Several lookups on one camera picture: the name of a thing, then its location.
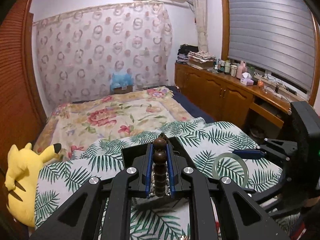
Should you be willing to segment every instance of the window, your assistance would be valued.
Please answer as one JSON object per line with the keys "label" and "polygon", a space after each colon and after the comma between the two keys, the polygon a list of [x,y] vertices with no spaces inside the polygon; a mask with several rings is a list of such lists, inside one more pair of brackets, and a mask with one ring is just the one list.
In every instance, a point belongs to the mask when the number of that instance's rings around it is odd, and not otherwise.
{"label": "window", "polygon": [[271,71],[311,91],[315,33],[303,0],[229,0],[230,59]]}

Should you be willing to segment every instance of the pink thermos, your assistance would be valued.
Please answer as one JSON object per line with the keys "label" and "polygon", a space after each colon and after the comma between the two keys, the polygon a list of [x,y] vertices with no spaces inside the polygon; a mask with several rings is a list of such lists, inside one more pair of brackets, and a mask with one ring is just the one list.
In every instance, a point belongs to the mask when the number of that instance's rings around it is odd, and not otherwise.
{"label": "pink thermos", "polygon": [[247,72],[246,64],[245,64],[244,61],[241,61],[241,62],[240,62],[240,66],[238,67],[238,70],[237,70],[237,75],[236,75],[236,77],[237,77],[238,79],[242,79],[242,78],[243,78],[242,73],[245,73],[245,72]]}

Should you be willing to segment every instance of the yellow plush toy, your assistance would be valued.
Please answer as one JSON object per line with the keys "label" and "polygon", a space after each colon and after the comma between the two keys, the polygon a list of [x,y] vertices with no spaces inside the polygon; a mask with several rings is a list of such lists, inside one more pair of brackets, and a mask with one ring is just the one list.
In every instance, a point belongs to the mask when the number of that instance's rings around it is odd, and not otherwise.
{"label": "yellow plush toy", "polygon": [[61,144],[56,143],[47,147],[40,155],[31,150],[28,143],[18,150],[12,145],[8,153],[8,170],[5,176],[9,212],[21,223],[35,226],[35,198],[39,171],[52,158],[59,158]]}

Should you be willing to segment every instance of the beige curtain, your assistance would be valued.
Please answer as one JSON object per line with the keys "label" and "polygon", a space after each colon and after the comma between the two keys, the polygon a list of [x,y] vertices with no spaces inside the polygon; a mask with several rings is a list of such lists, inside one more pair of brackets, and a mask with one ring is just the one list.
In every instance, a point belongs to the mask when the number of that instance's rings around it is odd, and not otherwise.
{"label": "beige curtain", "polygon": [[193,0],[198,31],[199,50],[208,51],[207,37],[207,0]]}
{"label": "beige curtain", "polygon": [[117,87],[167,85],[172,27],[163,3],[85,8],[36,23],[37,57],[52,107]]}

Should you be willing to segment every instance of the silver screw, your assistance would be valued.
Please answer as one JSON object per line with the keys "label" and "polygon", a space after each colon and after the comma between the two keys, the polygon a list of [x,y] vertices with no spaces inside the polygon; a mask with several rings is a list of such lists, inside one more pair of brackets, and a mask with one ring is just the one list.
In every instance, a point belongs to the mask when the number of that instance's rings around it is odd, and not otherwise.
{"label": "silver screw", "polygon": [[183,171],[184,171],[185,173],[187,173],[187,174],[191,174],[191,173],[193,173],[193,168],[191,168],[191,167],[185,167],[185,168],[183,169]]}
{"label": "silver screw", "polygon": [[224,183],[224,184],[230,184],[231,183],[231,179],[229,177],[223,177],[221,179],[221,181]]}
{"label": "silver screw", "polygon": [[90,184],[97,184],[98,182],[99,182],[99,178],[97,178],[97,177],[91,177],[89,179]]}
{"label": "silver screw", "polygon": [[137,172],[137,169],[135,167],[127,168],[127,173],[129,173],[129,174],[134,174],[136,172]]}

